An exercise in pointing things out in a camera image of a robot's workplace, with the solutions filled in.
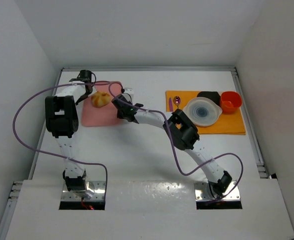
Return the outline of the golden bread roll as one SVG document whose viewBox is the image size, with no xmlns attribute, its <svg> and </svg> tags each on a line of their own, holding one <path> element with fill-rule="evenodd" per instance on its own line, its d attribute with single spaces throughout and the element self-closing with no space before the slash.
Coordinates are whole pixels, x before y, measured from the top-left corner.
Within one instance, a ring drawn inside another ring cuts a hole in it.
<svg viewBox="0 0 294 240">
<path fill-rule="evenodd" d="M 111 101 L 111 96 L 107 92 L 97 91 L 91 96 L 91 105 L 94 108 L 102 108 Z"/>
</svg>

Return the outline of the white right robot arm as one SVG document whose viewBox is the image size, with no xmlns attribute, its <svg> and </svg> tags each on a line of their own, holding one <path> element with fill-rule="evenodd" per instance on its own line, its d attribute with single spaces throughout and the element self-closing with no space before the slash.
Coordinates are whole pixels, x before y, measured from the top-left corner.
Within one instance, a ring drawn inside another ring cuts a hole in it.
<svg viewBox="0 0 294 240">
<path fill-rule="evenodd" d="M 182 110 L 178 109 L 172 112 L 170 117 L 166 117 L 161 111 L 144 109 L 140 103 L 133 105 L 127 100 L 124 93 L 117 95 L 112 100 L 112 104 L 117 109 L 119 119 L 163 129 L 169 138 L 180 174 L 186 177 L 192 175 L 198 169 L 202 169 L 212 191 L 218 198 L 223 197 L 232 181 L 232 177 L 215 162 L 215 158 L 201 145 L 196 126 Z M 183 172 L 177 159 L 176 150 L 187 153 L 198 166 L 188 173 Z"/>
</svg>

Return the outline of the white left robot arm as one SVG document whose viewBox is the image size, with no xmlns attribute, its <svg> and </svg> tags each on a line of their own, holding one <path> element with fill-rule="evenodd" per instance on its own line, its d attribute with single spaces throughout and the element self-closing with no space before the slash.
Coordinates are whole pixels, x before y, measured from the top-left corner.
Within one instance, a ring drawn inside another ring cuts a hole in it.
<svg viewBox="0 0 294 240">
<path fill-rule="evenodd" d="M 45 98 L 46 129 L 56 139 L 64 160 L 63 179 L 67 190 L 82 199 L 89 199 L 93 191 L 89 189 L 89 180 L 84 165 L 72 161 L 76 150 L 73 147 L 75 133 L 79 127 L 77 105 L 87 99 L 96 88 L 92 86 L 95 74 L 90 70 L 81 70 L 71 85 L 64 87 L 54 96 Z"/>
</svg>

